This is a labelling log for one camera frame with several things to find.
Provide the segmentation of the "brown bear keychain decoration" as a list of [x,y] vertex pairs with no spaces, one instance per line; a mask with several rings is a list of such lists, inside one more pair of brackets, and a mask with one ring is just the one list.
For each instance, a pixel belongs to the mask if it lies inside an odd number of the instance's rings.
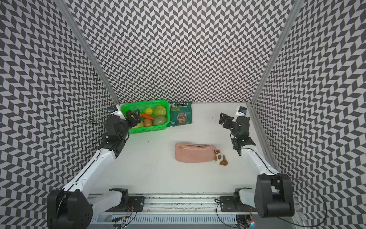
[[227,166],[228,165],[228,161],[226,160],[226,157],[223,153],[221,153],[220,150],[216,150],[214,152],[214,161],[216,164],[220,165],[220,166]]

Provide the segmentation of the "pink corduroy bag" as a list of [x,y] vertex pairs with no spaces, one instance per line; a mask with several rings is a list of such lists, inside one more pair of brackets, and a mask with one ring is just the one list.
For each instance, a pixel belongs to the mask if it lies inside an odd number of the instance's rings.
[[174,152],[178,162],[205,163],[213,161],[218,150],[213,145],[177,143]]

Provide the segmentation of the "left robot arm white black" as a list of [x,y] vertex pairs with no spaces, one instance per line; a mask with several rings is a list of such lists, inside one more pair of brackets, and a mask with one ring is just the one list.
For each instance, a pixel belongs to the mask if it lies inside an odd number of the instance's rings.
[[141,123],[139,110],[113,114],[105,123],[102,142],[87,165],[62,189],[47,196],[47,226],[50,229],[85,229],[96,216],[117,206],[132,208],[127,189],[113,188],[88,199],[102,173],[122,152],[130,129]]

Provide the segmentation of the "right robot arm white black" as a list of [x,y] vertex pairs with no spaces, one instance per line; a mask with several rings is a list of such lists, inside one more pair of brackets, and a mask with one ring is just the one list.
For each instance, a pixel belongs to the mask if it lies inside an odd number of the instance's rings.
[[242,204],[255,208],[262,218],[292,217],[295,214],[292,180],[279,173],[259,153],[249,136],[250,118],[237,112],[234,117],[220,114],[219,124],[230,130],[233,149],[257,175],[255,188],[239,189]]

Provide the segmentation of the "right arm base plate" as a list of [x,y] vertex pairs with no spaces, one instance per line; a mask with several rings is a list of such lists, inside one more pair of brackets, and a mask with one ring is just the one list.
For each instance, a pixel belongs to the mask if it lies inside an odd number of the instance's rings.
[[215,202],[219,204],[221,212],[257,212],[256,209],[247,204],[243,204],[238,198],[233,196],[220,196],[215,199]]

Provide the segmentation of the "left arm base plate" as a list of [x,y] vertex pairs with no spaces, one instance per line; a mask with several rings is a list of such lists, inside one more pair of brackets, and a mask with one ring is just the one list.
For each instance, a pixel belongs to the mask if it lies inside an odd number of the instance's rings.
[[127,203],[121,203],[109,210],[107,212],[142,212],[144,209],[145,196],[137,195],[130,196]]

